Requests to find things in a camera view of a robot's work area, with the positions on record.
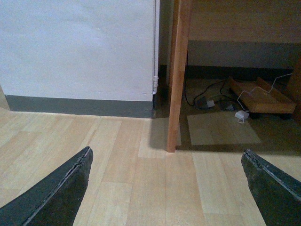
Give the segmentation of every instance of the laminate floor plank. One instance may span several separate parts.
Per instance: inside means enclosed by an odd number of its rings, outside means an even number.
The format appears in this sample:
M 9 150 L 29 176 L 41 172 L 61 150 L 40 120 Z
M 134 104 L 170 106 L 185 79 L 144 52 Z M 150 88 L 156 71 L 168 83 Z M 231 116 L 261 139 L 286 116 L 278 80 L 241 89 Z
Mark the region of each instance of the laminate floor plank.
M 166 226 L 205 225 L 192 154 L 169 153 L 165 161 Z
M 125 226 L 132 185 L 102 182 L 87 225 Z
M 133 182 L 142 130 L 142 120 L 124 119 L 122 121 L 103 176 L 104 182 Z
M 204 213 L 239 215 L 235 191 L 230 187 L 219 154 L 195 152 L 192 155 Z
M 165 226 L 165 161 L 138 158 L 127 226 Z
M 93 136 L 88 141 L 87 145 L 93 150 L 93 163 L 89 175 L 88 187 L 76 215 L 74 226 L 89 225 L 88 221 L 90 214 L 92 214 L 94 203 L 96 201 L 102 202 L 96 199 L 96 197 L 101 191 L 99 190 L 99 186 L 102 182 L 120 126 L 120 121 L 102 119 Z

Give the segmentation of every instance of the wooden floor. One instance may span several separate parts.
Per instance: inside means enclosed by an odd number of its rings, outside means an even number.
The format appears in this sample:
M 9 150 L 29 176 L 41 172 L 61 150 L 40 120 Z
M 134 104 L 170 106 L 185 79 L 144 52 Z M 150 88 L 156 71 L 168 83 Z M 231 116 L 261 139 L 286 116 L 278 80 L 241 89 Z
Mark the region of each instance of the wooden floor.
M 245 146 L 301 180 L 300 126 L 267 117 L 255 124 L 250 121 L 248 128 L 256 133 L 256 142 Z M 88 145 L 94 161 L 75 226 L 265 225 L 240 163 L 243 147 L 235 144 L 235 138 L 223 151 L 221 142 L 213 151 L 213 142 L 203 151 L 166 153 L 166 134 L 166 118 L 2 109 L 0 206 Z M 213 141 L 223 140 L 225 134 L 218 136 Z

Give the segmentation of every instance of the wooden desk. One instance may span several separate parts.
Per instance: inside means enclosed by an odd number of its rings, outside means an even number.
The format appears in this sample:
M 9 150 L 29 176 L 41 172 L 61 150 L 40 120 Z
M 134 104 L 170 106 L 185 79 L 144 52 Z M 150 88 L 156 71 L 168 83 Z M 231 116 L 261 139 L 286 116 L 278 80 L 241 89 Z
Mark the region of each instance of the wooden desk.
M 168 152 L 175 152 L 188 40 L 301 43 L 300 11 L 300 0 L 174 0 Z

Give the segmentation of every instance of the white wall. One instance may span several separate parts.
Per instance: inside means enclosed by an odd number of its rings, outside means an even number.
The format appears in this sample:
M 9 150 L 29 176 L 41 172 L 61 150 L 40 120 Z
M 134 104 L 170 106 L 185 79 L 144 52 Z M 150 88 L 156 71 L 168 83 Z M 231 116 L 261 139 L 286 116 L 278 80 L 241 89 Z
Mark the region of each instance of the white wall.
M 6 95 L 151 101 L 155 0 L 1 0 Z

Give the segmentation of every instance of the gray baseboard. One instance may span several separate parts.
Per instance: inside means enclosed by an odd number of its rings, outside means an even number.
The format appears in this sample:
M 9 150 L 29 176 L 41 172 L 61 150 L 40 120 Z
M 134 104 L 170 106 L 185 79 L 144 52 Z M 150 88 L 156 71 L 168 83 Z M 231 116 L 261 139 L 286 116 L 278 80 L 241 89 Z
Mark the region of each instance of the gray baseboard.
M 152 118 L 152 101 L 86 100 L 6 95 L 11 111 Z

